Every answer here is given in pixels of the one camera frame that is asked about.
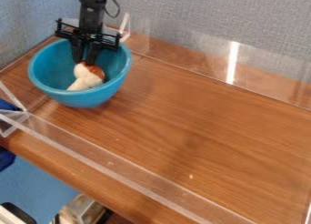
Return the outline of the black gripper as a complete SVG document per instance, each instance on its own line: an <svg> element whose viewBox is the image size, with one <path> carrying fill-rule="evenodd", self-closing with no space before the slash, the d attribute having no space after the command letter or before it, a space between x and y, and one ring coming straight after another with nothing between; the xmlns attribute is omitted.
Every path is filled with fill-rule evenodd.
<svg viewBox="0 0 311 224"><path fill-rule="evenodd" d="M103 32L103 18L109 15L117 18L121 5L117 0L79 0L81 14L78 19L59 18L55 35L70 41L73 57L77 64L83 60L85 47L89 45L87 64L95 65L102 48L118 49L121 34Z"/></svg>

